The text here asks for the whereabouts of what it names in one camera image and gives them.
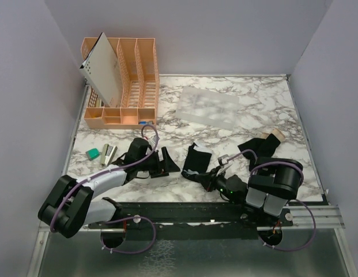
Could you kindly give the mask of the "black white boxer briefs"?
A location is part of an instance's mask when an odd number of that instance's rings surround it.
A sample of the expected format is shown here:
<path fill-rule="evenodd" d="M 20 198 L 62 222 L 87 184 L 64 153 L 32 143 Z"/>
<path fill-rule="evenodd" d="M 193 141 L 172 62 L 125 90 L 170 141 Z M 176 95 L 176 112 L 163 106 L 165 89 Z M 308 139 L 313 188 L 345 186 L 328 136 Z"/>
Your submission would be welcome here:
<path fill-rule="evenodd" d="M 193 142 L 188 148 L 181 175 L 189 181 L 196 182 L 198 174 L 206 173 L 211 157 L 212 151 L 209 148 L 197 141 Z"/>

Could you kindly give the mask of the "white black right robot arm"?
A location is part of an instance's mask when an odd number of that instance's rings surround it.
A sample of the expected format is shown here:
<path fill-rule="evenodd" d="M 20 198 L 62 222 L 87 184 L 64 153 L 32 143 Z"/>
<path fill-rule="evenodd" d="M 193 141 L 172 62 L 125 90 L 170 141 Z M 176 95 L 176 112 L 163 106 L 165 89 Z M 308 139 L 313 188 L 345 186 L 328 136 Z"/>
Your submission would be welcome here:
<path fill-rule="evenodd" d="M 237 175 L 225 177 L 225 168 L 217 166 L 208 173 L 195 176 L 206 191 L 219 191 L 229 202 L 259 212 L 267 226 L 280 218 L 282 209 L 297 198 L 304 181 L 303 165 L 292 159 L 258 157 L 247 182 Z"/>

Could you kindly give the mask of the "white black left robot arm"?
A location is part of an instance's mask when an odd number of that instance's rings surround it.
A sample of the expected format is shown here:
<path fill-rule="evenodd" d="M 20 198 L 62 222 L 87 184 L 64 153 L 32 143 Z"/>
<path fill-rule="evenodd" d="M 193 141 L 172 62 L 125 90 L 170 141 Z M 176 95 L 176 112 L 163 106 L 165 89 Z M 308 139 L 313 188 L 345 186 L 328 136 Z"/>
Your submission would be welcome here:
<path fill-rule="evenodd" d="M 108 197 L 93 203 L 94 198 L 129 183 L 140 171 L 147 172 L 150 178 L 158 178 L 179 170 L 166 147 L 155 150 L 144 138 L 135 138 L 127 152 L 103 170 L 80 179 L 61 176 L 37 217 L 52 232 L 65 238 L 74 236 L 85 224 L 103 222 L 113 228 L 122 219 L 118 203 Z"/>

